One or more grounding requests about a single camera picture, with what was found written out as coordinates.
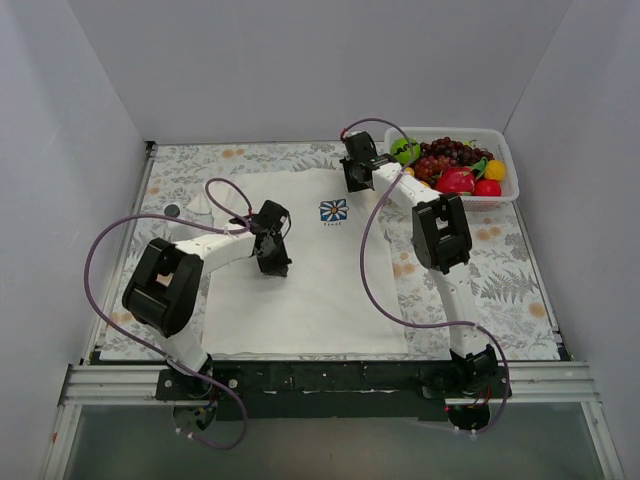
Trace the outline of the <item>white daisy print t-shirt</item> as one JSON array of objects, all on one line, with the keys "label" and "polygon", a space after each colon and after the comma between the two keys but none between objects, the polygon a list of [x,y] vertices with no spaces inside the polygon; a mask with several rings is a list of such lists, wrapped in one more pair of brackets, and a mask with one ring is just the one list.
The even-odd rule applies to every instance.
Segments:
[{"label": "white daisy print t-shirt", "polygon": [[[379,313],[365,294],[359,247],[375,204],[371,190],[347,191],[340,171],[310,169],[237,175],[215,183],[214,224],[273,200],[291,214],[285,239],[292,260],[286,277],[263,275],[254,258],[211,274],[202,345],[210,354],[403,355],[404,328]],[[390,252],[374,245],[369,286],[385,309],[400,316]]]}]

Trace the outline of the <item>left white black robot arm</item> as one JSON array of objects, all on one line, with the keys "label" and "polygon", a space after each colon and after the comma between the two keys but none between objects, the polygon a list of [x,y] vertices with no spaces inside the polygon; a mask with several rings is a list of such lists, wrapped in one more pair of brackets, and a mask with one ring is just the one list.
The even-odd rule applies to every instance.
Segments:
[{"label": "left white black robot arm", "polygon": [[292,260],[283,227],[291,215],[267,200],[256,214],[189,240],[152,240],[123,294],[122,303],[154,335],[169,365],[180,372],[178,387],[193,400],[213,386],[204,369],[210,357],[191,325],[201,277],[235,261],[254,258],[265,276],[286,277]]}]

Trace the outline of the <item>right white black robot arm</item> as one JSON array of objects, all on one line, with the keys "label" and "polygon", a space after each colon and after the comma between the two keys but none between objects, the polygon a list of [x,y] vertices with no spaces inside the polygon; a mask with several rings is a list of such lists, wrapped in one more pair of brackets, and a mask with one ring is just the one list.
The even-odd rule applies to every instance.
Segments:
[{"label": "right white black robot arm", "polygon": [[[480,315],[468,282],[472,248],[471,234],[461,198],[439,193],[420,183],[389,154],[378,152],[369,133],[341,132],[346,156],[341,160],[347,190],[371,190],[375,204],[366,221],[359,247],[359,272],[364,291],[374,308],[392,322],[414,329],[446,328],[449,352],[455,370],[454,389],[464,397],[487,396],[492,376],[498,373],[501,347],[494,336],[479,324]],[[411,214],[411,244],[421,266],[436,284],[446,321],[415,324],[388,312],[369,286],[366,249],[369,233],[386,201]]]}]

